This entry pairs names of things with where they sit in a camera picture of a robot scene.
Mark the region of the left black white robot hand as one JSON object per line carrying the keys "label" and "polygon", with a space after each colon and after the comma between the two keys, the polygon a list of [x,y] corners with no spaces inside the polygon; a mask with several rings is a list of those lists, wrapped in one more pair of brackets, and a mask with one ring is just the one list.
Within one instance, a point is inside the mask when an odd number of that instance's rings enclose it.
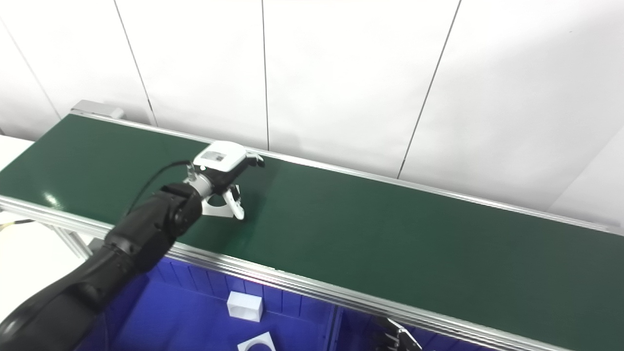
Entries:
{"label": "left black white robot hand", "polygon": [[203,215],[245,218],[240,187],[234,182],[247,167],[263,168],[265,160],[231,141],[212,142],[194,157],[185,182],[200,194]]}

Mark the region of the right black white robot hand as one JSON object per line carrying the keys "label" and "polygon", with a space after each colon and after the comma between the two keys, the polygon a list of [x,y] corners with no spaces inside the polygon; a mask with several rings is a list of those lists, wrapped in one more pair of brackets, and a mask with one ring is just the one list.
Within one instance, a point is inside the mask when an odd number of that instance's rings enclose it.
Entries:
{"label": "right black white robot hand", "polygon": [[422,351],[423,347],[415,340],[406,327],[388,317],[374,316],[373,320],[383,328],[374,334],[375,351]]}

